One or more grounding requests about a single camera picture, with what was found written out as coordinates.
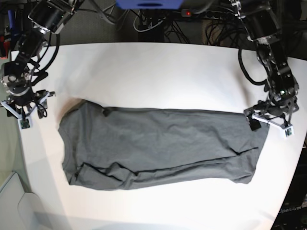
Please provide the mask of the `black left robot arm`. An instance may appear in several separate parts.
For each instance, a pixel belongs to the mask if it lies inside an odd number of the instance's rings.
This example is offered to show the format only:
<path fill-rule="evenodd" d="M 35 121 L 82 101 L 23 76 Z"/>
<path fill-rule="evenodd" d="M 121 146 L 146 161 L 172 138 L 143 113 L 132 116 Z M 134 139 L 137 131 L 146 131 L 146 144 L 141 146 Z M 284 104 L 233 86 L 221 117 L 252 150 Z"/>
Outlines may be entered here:
<path fill-rule="evenodd" d="M 278 128 L 285 138 L 292 136 L 291 118 L 299 109 L 299 84 L 288 65 L 276 16 L 267 0 L 233 0 L 231 4 L 248 40 L 255 44 L 257 59 L 267 74 L 263 81 L 253 80 L 244 67 L 242 49 L 239 49 L 238 61 L 244 76 L 253 85 L 264 86 L 268 93 L 266 100 L 244 110 L 247 122 L 253 131 L 266 123 Z"/>

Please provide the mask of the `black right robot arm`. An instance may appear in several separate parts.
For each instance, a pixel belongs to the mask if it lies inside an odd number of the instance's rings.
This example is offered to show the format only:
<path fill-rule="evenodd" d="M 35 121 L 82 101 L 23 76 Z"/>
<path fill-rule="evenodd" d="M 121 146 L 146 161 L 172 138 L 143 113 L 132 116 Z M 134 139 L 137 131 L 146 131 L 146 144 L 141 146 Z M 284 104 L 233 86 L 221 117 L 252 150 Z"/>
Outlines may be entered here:
<path fill-rule="evenodd" d="M 48 76 L 47 69 L 55 60 L 60 46 L 60 31 L 83 4 L 82 0 L 41 0 L 28 14 L 33 27 L 21 35 L 15 60 L 2 64 L 0 82 L 8 93 L 1 101 L 8 117 L 15 117 L 22 124 L 29 122 L 31 113 L 39 118 L 47 117 L 47 98 L 53 92 L 33 91 L 33 87 Z M 50 61 L 40 68 L 45 56 L 43 47 L 50 47 L 46 34 L 56 36 L 56 48 Z"/>

